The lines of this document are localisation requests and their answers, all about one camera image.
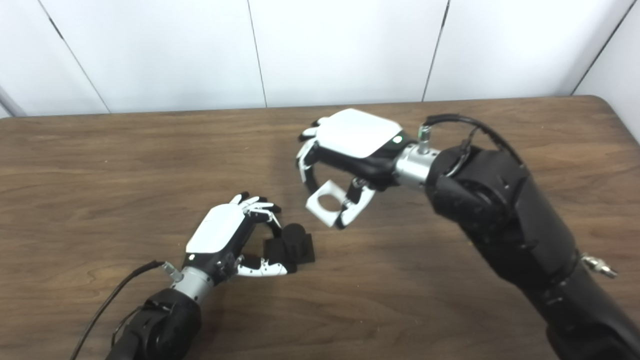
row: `black fingertip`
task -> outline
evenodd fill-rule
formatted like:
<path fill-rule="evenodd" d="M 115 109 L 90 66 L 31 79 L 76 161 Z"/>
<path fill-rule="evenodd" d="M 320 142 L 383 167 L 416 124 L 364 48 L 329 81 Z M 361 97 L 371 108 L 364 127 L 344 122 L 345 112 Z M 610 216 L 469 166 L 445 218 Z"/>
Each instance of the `black fingertip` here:
<path fill-rule="evenodd" d="M 287 270 L 287 274 L 298 272 L 298 266 L 296 264 L 282 263 L 282 266 Z"/>
<path fill-rule="evenodd" d="M 344 230 L 346 228 L 346 225 L 342 223 L 342 219 L 340 217 L 335 219 L 334 225 L 338 228 L 338 230 Z"/>
<path fill-rule="evenodd" d="M 307 141 L 307 140 L 309 140 L 309 139 L 311 139 L 313 137 L 314 136 L 300 134 L 300 135 L 298 135 L 298 142 L 305 142 L 305 141 Z"/>

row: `robotic hand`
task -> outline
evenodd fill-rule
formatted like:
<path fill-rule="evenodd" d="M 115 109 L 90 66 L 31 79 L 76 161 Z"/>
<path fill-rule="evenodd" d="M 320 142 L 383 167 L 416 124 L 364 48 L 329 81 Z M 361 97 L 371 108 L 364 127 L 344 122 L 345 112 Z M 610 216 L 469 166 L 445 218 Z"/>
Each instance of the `robotic hand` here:
<path fill-rule="evenodd" d="M 173 284 L 131 313 L 129 316 L 135 315 L 115 342 L 118 327 L 106 359 L 182 359 L 200 330 L 200 304 L 215 286 L 236 274 L 261 277 L 295 272 L 295 263 L 241 255 L 258 223 L 267 223 L 274 238 L 281 237 L 282 228 L 274 215 L 278 212 L 278 206 L 261 197 L 249 198 L 248 193 L 212 208 L 187 243 L 182 271 L 169 263 L 162 265 Z"/>
<path fill-rule="evenodd" d="M 431 149 L 431 128 L 443 122 L 474 128 L 460 146 Z M 478 130 L 497 150 L 472 145 Z M 305 143 L 296 162 L 312 194 L 307 208 L 328 226 L 345 228 L 376 190 L 404 185 L 424 192 L 435 212 L 458 223 L 497 275 L 532 303 L 560 359 L 640 360 L 640 332 L 586 268 L 608 277 L 617 273 L 601 259 L 580 255 L 523 161 L 486 124 L 431 116 L 414 140 L 395 122 L 348 109 L 314 122 L 299 140 Z M 349 190 L 330 180 L 318 187 L 318 162 L 355 175 Z M 341 210 L 320 206 L 322 195 L 335 197 Z"/>

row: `black cable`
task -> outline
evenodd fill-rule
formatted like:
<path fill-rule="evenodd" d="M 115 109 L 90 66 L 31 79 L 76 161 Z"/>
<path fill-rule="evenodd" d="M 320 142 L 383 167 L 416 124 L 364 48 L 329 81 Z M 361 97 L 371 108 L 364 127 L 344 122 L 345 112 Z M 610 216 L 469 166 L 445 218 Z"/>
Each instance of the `black cable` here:
<path fill-rule="evenodd" d="M 116 288 L 113 289 L 113 291 L 111 292 L 109 297 L 102 303 L 100 308 L 98 308 L 98 311 L 95 312 L 95 315 L 93 316 L 93 318 L 91 319 L 89 324 L 87 324 L 86 328 L 84 329 L 84 332 L 80 336 L 80 340 L 78 341 L 78 344 L 76 345 L 76 348 L 74 349 L 73 353 L 71 353 L 71 357 L 69 358 L 69 360 L 76 360 L 76 358 L 78 356 L 78 353 L 80 353 L 80 349 L 82 348 L 82 345 L 84 344 L 84 341 L 86 340 L 87 336 L 89 336 L 89 332 L 91 331 L 91 329 L 93 328 L 95 323 L 98 321 L 98 318 L 100 317 L 100 315 L 102 315 L 102 313 L 107 308 L 107 306 L 109 306 L 111 301 L 113 301 L 113 299 L 116 297 L 116 295 L 118 295 L 120 290 L 122 290 L 122 288 L 124 288 L 124 286 L 129 281 L 131 281 L 131 279 L 133 279 L 134 277 L 136 277 L 136 276 L 138 276 L 138 275 L 140 275 L 142 273 L 148 272 L 151 269 L 155 269 L 157 267 L 160 267 L 164 263 L 165 263 L 164 261 L 153 260 L 150 263 L 148 263 L 146 265 L 142 265 L 141 267 L 133 270 L 131 272 L 131 274 L 129 274 L 127 277 L 125 277 L 122 281 L 120 281 L 120 284 L 118 284 L 118 286 L 116 286 Z"/>
<path fill-rule="evenodd" d="M 500 134 L 498 134 L 495 130 L 493 130 L 489 125 L 481 122 L 480 120 L 472 119 L 470 117 L 464 117 L 458 114 L 441 114 L 441 115 L 432 115 L 427 117 L 427 120 L 424 122 L 425 126 L 433 126 L 435 124 L 439 124 L 441 122 L 464 122 L 466 124 L 470 124 L 476 127 L 479 127 L 498 147 L 499 150 L 507 151 L 520 166 L 524 166 L 524 162 L 520 159 L 518 153 L 511 147 L 511 145 L 503 139 Z"/>
<path fill-rule="evenodd" d="M 118 335 L 118 331 L 120 331 L 120 329 L 122 328 L 122 326 L 124 325 L 125 322 L 127 322 L 127 320 L 133 316 L 133 314 L 137 313 L 138 311 L 142 310 L 143 306 L 138 306 L 136 307 L 133 311 L 131 311 L 127 316 L 125 316 L 120 323 L 118 324 L 118 327 L 116 327 L 116 329 L 113 331 L 113 334 L 111 334 L 111 347 L 113 347 L 113 345 L 116 345 L 116 335 Z"/>

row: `wooden table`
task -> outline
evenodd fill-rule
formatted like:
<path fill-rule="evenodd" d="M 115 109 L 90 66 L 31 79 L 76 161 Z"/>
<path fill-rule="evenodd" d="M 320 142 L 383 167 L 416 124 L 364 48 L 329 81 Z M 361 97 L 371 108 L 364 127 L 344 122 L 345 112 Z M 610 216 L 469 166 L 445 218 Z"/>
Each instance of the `wooden table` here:
<path fill-rule="evenodd" d="M 317 262 L 236 277 L 204 305 L 188 359 L 555 359 L 543 322 L 458 228 L 405 188 L 375 196 L 345 231 L 305 208 L 296 136 L 346 106 L 30 117 L 0 121 L 0 357 L 65 359 L 133 268 L 181 263 L 209 208 L 248 190 L 313 234 Z M 620 271 L 597 281 L 640 323 L 640 148 L 595 97 L 362 105 L 414 133 L 459 112 L 519 151 L 582 250 Z M 436 146 L 468 129 L 443 126 Z M 327 168 L 319 180 L 349 178 Z M 248 252 L 258 253 L 259 227 Z M 104 359 L 119 320 L 169 284 L 133 280 L 80 359 Z"/>

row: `robot finger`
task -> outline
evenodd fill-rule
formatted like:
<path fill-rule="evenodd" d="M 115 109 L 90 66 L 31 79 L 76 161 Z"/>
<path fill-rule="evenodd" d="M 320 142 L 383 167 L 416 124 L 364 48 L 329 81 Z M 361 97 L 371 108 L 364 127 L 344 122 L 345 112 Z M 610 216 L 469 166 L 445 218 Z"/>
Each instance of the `robot finger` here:
<path fill-rule="evenodd" d="M 316 134 L 317 134 L 317 131 L 318 131 L 317 127 L 310 127 L 308 129 L 304 130 L 302 132 L 302 134 L 300 134 L 298 136 L 298 141 L 299 142 L 304 142 L 304 141 L 307 141 L 307 140 L 309 140 L 311 138 L 315 138 Z"/>
<path fill-rule="evenodd" d="M 269 210 L 272 213 L 279 213 L 282 211 L 282 209 L 280 209 L 280 206 L 277 206 L 272 202 L 256 202 L 254 204 L 247 206 L 246 209 L 249 211 L 253 211 L 256 209 L 265 209 L 265 210 Z"/>
<path fill-rule="evenodd" d="M 318 127 L 320 125 L 322 125 L 323 121 L 326 119 L 326 117 L 321 117 L 320 119 L 317 119 L 316 121 L 311 123 L 312 127 Z"/>
<path fill-rule="evenodd" d="M 249 199 L 246 199 L 245 201 L 242 201 L 240 203 L 240 206 L 243 207 L 243 208 L 247 208 L 251 204 L 255 204 L 258 201 L 263 201 L 263 199 L 264 199 L 263 197 L 254 196 L 254 197 L 251 197 Z"/>
<path fill-rule="evenodd" d="M 234 198 L 231 199 L 229 204 L 238 205 L 238 204 L 240 204 L 240 202 L 244 201 L 248 197 L 249 197 L 249 192 L 241 192 L 241 193 L 237 194 L 236 196 L 234 196 Z"/>
<path fill-rule="evenodd" d="M 268 259 L 245 256 L 238 265 L 237 274 L 248 277 L 279 276 L 296 272 L 296 267 L 295 264 L 271 263 Z"/>

